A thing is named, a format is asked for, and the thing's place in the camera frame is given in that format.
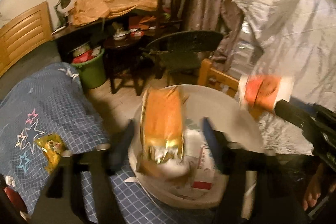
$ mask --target wooden bed frame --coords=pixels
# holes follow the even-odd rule
[[[0,29],[0,77],[20,58],[51,40],[51,22],[45,1],[15,17]]]

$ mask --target blue star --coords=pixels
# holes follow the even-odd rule
[[[30,162],[30,159],[27,158],[27,151],[21,156],[20,155],[20,164],[16,166],[17,168],[23,169],[25,173],[27,173],[27,164]]]

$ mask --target green chair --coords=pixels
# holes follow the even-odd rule
[[[170,73],[200,68],[197,53],[215,51],[222,39],[215,31],[177,32],[152,41],[144,51],[154,59],[156,79],[162,77],[162,65],[167,69],[169,85]]]

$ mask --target star pattern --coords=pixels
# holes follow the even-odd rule
[[[17,136],[17,143],[14,147],[19,146],[22,149],[22,143],[27,138],[27,135],[24,135],[25,130],[22,130],[21,134]]]
[[[25,144],[22,145],[22,149],[27,146],[30,148],[32,154],[34,154],[35,139],[38,139],[40,135],[44,134],[44,131],[36,129],[39,119],[37,119],[30,128],[24,128],[23,132],[26,134]]]
[[[33,120],[38,116],[38,113],[35,113],[35,109],[33,110],[32,113],[28,113],[28,119],[26,120],[26,123],[32,124]]]
[[[23,171],[27,173],[27,164],[30,163],[30,161],[31,160],[27,158],[27,151],[25,151],[23,155],[20,155],[20,164],[16,167],[23,169]]]
[[[72,78],[72,80],[74,80],[79,75],[78,73],[72,73],[70,69],[68,69],[68,70],[58,69],[58,70],[66,72],[66,75],[70,76]]]

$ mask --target yellow snack bag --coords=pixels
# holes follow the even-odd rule
[[[179,89],[150,88],[143,97],[141,141],[144,159],[183,159],[183,116]]]
[[[48,165],[45,169],[49,174],[52,173],[61,159],[61,153],[66,150],[65,144],[56,133],[43,136],[35,140],[35,143],[42,148],[44,155],[48,159]]]

